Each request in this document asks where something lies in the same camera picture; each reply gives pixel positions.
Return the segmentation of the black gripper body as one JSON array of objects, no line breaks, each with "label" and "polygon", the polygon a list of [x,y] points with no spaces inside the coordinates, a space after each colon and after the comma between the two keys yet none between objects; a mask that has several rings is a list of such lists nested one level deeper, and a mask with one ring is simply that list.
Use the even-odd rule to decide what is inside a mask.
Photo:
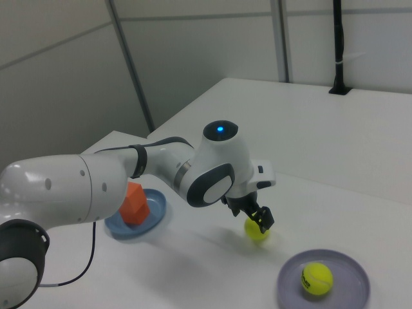
[{"label": "black gripper body", "polygon": [[227,196],[224,196],[223,203],[227,205],[229,209],[231,207],[237,207],[240,209],[240,212],[244,212],[246,214],[247,210],[259,207],[257,203],[257,197],[257,192],[248,193],[247,195],[240,198],[229,198]]}]

